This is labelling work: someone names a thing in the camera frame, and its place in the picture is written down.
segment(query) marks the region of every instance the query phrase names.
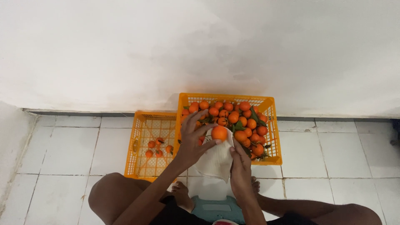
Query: cloth bag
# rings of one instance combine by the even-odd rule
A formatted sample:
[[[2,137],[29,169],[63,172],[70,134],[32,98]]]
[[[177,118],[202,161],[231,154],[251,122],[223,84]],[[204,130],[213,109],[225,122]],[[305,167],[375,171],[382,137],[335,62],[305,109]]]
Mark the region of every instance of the cloth bag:
[[[229,148],[233,147],[232,132],[227,129],[227,138],[224,142],[208,149],[194,164],[195,169],[199,174],[204,177],[218,178],[228,183],[230,175],[230,168],[232,166],[232,156],[230,155]],[[211,140],[211,130],[206,133],[206,138],[203,144]]]

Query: black shorts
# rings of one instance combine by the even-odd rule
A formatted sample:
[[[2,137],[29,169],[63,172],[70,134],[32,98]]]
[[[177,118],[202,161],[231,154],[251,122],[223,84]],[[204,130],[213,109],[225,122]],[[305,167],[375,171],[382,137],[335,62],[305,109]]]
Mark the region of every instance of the black shorts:
[[[150,225],[212,225],[177,206],[175,197],[168,196],[161,200],[164,209],[150,222]],[[286,213],[283,217],[267,221],[267,225],[318,225],[296,213]]]

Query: yellow plastic crate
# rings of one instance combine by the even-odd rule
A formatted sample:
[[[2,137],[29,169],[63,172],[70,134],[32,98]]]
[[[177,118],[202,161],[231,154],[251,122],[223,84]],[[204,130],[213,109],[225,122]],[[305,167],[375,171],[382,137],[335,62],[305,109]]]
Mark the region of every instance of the yellow plastic crate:
[[[216,101],[244,102],[248,101],[251,105],[258,106],[259,112],[268,118],[268,133],[265,136],[266,143],[271,145],[266,149],[270,157],[265,157],[262,161],[252,161],[253,165],[282,165],[282,154],[280,152],[278,126],[276,124],[275,100],[272,97],[248,96],[248,95],[230,95],[230,94],[196,94],[180,93],[178,102],[178,116],[176,117],[174,148],[178,150],[178,139],[180,136],[180,118],[184,106],[192,102],[201,102],[202,100],[214,104]]]
[[[172,161],[172,155],[165,151],[168,145],[174,145],[176,113],[170,112],[136,112],[130,136],[128,155],[126,157],[124,176],[153,182]],[[147,158],[148,142],[162,137],[160,146],[163,157]]]

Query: person's left hand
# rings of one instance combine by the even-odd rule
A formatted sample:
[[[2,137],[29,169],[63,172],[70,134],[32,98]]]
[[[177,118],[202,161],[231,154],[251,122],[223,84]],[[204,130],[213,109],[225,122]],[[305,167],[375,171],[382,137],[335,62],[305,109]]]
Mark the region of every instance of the person's left hand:
[[[204,152],[221,143],[221,140],[211,140],[204,145],[198,145],[200,136],[202,136],[209,129],[218,126],[218,124],[208,124],[204,127],[200,127],[196,131],[194,130],[196,127],[196,121],[207,112],[208,109],[201,112],[194,112],[188,115],[187,118],[182,122],[182,128],[180,130],[182,143],[173,162],[177,163],[185,170],[193,166],[204,154]]]

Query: pile of oranges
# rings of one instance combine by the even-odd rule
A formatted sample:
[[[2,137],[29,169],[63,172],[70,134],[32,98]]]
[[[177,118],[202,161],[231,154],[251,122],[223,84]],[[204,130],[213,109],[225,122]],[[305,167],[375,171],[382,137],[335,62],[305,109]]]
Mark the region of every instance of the pile of oranges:
[[[252,106],[249,102],[228,101],[210,105],[203,100],[200,103],[192,102],[190,106],[183,108],[181,122],[191,113],[208,109],[208,113],[196,122],[196,129],[208,123],[218,123],[219,126],[212,130],[212,139],[224,141],[227,133],[223,127],[227,127],[252,160],[268,156],[265,152],[265,149],[270,147],[270,145],[265,145],[268,118],[258,111],[258,106]]]
[[[156,141],[149,141],[149,143],[147,144],[149,149],[146,151],[146,157],[147,158],[153,157],[153,150],[151,150],[153,148],[156,148],[156,157],[157,158],[162,157],[163,151],[161,151],[160,149],[162,144],[164,144],[164,139],[162,137],[156,138]],[[168,145],[167,147],[165,147],[165,151],[167,153],[170,153],[171,155],[173,154],[173,150],[174,148],[172,147],[172,145]]]

